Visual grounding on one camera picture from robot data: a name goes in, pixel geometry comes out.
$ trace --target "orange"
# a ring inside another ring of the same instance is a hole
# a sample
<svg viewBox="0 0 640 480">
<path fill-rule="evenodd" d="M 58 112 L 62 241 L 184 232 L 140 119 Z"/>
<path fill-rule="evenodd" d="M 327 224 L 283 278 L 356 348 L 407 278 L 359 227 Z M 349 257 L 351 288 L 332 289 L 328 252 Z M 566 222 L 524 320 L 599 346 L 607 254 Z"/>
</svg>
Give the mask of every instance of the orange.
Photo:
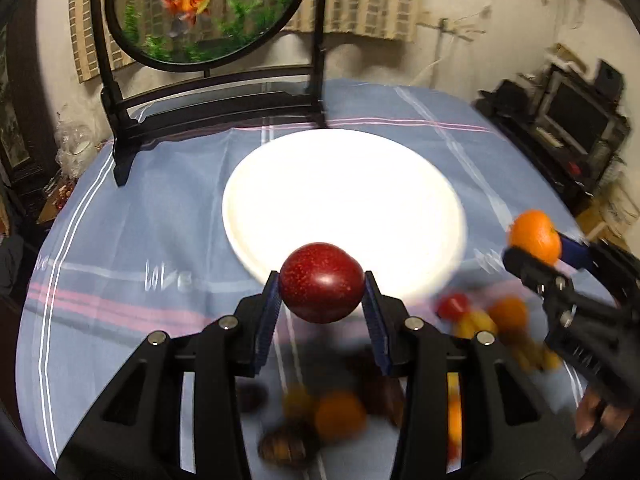
<svg viewBox="0 0 640 480">
<path fill-rule="evenodd" d="M 449 398 L 449 442 L 462 443 L 462 404 L 460 397 Z"/>
<path fill-rule="evenodd" d="M 505 296 L 492 304 L 486 312 L 494 320 L 500 332 L 527 329 L 529 311 L 527 305 L 520 298 Z"/>
<path fill-rule="evenodd" d="M 322 440 L 335 442 L 364 430 L 367 412 L 355 394 L 332 392 L 319 400 L 314 424 Z"/>
<path fill-rule="evenodd" d="M 531 209 L 515 219 L 509 230 L 508 244 L 553 265 L 562 254 L 560 235 L 544 211 Z"/>
</svg>

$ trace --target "human hand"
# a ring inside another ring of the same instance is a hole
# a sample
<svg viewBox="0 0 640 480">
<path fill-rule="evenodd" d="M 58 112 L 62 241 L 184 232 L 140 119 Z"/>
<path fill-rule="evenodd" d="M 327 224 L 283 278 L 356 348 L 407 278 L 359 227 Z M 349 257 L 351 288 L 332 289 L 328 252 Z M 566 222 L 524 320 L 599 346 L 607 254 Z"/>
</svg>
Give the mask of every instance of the human hand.
<svg viewBox="0 0 640 480">
<path fill-rule="evenodd" d="M 591 388 L 587 388 L 584 397 L 575 412 L 575 434 L 578 437 L 589 433 L 596 423 L 596 409 L 600 403 L 600 396 Z M 600 417 L 600 423 L 606 430 L 618 433 L 626 424 L 631 410 L 622 410 L 615 406 L 607 406 Z"/>
</svg>

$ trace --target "cherry tomato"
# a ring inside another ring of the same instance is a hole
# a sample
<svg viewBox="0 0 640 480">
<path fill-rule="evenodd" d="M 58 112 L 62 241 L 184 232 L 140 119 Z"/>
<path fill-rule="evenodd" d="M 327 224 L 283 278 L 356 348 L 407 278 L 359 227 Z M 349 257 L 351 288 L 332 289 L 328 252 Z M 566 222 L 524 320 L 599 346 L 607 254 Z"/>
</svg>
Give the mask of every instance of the cherry tomato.
<svg viewBox="0 0 640 480">
<path fill-rule="evenodd" d="M 436 307 L 436 314 L 440 318 L 452 322 L 458 321 L 467 312 L 469 312 L 469 299 L 461 292 L 444 296 Z"/>
</svg>

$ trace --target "white plate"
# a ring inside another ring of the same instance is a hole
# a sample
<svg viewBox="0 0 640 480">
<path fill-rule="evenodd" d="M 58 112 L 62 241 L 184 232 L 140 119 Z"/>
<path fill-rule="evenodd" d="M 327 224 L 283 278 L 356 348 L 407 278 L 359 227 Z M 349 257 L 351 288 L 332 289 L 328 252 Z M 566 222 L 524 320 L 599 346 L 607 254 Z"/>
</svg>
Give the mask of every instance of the white plate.
<svg viewBox="0 0 640 480">
<path fill-rule="evenodd" d="M 466 244 L 447 179 L 401 144 L 352 130 L 294 133 L 250 153 L 226 184 L 222 218 L 261 283 L 296 248 L 328 242 L 407 304 L 446 284 Z"/>
</svg>

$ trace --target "blue gripper pad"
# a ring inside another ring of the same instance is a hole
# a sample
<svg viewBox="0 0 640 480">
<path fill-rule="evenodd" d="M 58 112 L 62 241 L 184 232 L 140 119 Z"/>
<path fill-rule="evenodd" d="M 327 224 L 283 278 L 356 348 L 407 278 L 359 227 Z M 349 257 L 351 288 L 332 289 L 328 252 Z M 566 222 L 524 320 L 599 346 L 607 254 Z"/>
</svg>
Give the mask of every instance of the blue gripper pad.
<svg viewBox="0 0 640 480">
<path fill-rule="evenodd" d="M 378 303 L 380 291 L 370 272 L 365 273 L 364 285 L 362 311 L 364 312 L 364 319 L 367 322 L 367 329 L 369 330 L 369 337 L 373 347 L 373 355 L 382 373 L 389 375 L 392 368 L 389 355 L 389 338 L 382 319 L 382 313 L 380 312 L 380 304 Z"/>
<path fill-rule="evenodd" d="M 282 298 L 278 290 L 278 273 L 271 271 L 267 283 L 262 290 L 262 315 L 258 323 L 258 329 L 255 332 L 255 373 L 267 362 L 271 340 L 273 339 L 273 331 L 276 328 L 278 314 L 280 313 L 280 305 Z"/>
<path fill-rule="evenodd" d="M 593 261 L 589 254 L 589 246 L 560 234 L 562 256 L 560 259 L 574 269 L 591 270 Z"/>
</svg>

